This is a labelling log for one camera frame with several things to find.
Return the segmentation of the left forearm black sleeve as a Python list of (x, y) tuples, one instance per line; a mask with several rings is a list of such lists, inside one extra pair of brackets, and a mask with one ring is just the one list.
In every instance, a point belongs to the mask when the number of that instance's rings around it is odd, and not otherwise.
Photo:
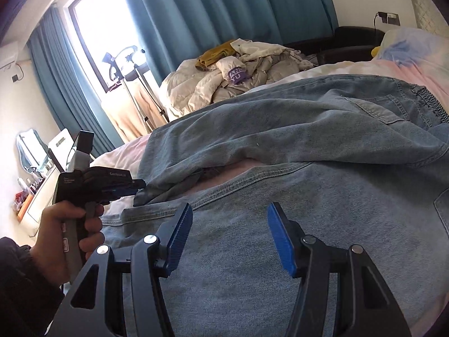
[(44, 336), (63, 298), (34, 265), (29, 246), (1, 238), (2, 336)]

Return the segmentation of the person's left hand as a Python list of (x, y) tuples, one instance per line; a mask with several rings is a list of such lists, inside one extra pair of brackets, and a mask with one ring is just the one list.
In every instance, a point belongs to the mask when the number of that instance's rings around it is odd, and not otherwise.
[[(94, 217), (84, 222), (88, 237), (78, 243), (78, 248), (88, 259), (104, 243), (101, 232), (103, 224), (100, 216), (104, 213), (103, 205), (95, 207)], [(34, 264), (50, 284), (59, 287), (69, 281), (68, 266), (63, 250), (62, 224), (67, 220), (82, 219), (86, 214), (83, 208), (63, 201), (44, 209), (40, 222), (40, 231), (35, 245), (30, 249)]]

